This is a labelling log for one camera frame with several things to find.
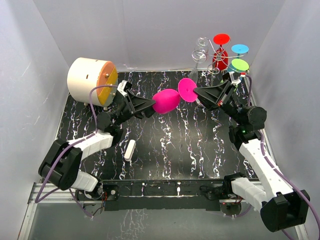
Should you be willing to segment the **pink wine glass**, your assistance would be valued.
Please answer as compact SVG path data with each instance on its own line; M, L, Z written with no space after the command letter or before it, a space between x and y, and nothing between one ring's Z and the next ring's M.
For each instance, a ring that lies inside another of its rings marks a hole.
M178 90L167 88L156 93L152 99L155 104L152 106L158 114L166 114L174 110L183 99L188 103L193 103L197 99L194 92L197 84L190 78L183 78L178 83Z

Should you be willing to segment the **green wine glass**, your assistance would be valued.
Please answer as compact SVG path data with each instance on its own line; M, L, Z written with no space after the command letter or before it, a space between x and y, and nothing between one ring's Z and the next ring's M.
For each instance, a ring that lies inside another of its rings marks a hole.
M238 72L246 72L250 68L249 64L245 60L240 58L233 59L231 61L231 64L232 68Z

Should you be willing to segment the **clear champagne flute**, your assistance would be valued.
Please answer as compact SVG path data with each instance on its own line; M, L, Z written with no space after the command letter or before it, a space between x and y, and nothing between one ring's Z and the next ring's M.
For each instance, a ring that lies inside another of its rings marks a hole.
M199 73L198 73L198 65L204 63L207 60L207 53L205 50L194 50L192 52L192 58L195 62L195 67L189 73L188 77L193 80L195 83L198 82Z

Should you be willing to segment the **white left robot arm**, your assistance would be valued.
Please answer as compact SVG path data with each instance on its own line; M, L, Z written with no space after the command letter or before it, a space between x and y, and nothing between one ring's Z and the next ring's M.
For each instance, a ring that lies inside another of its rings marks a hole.
M86 192L93 200L99 199L104 188L95 176L80 170L82 160L115 146L123 134L120 125L130 118L166 114L176 109L181 100L195 102L198 96L194 90L193 86L183 86L177 90L168 88L147 99L134 95L129 87L118 88L116 95L122 99L117 109L94 114L95 130L90 135L73 141L56 139L41 163L38 174L45 183L50 182L59 190L77 189Z

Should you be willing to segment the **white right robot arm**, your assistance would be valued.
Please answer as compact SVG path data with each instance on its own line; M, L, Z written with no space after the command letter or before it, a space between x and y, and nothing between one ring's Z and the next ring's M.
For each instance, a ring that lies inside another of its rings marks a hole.
M196 87L193 92L208 110L220 108L236 126L230 126L229 138L253 168L263 188L256 187L242 173L224 178L223 194L233 199L242 197L260 213L270 232L302 225L306 222L310 197L305 190L295 190L283 177L266 152L261 130L267 112L255 105L244 105L234 94L228 80L216 86Z

